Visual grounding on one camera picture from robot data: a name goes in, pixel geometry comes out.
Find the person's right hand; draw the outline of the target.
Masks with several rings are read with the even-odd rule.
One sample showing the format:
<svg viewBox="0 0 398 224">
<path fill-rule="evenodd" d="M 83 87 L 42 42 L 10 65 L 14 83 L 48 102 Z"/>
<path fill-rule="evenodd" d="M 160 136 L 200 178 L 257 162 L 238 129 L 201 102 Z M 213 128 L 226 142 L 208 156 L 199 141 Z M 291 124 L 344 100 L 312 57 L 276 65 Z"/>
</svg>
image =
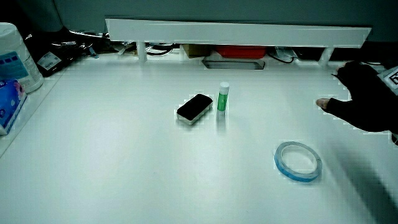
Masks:
<svg viewBox="0 0 398 224">
<path fill-rule="evenodd" d="M 369 65 L 348 62 L 335 77 L 347 87 L 351 99 L 320 98 L 316 105 L 363 131 L 397 134 L 397 95 L 377 75 Z"/>
</svg>

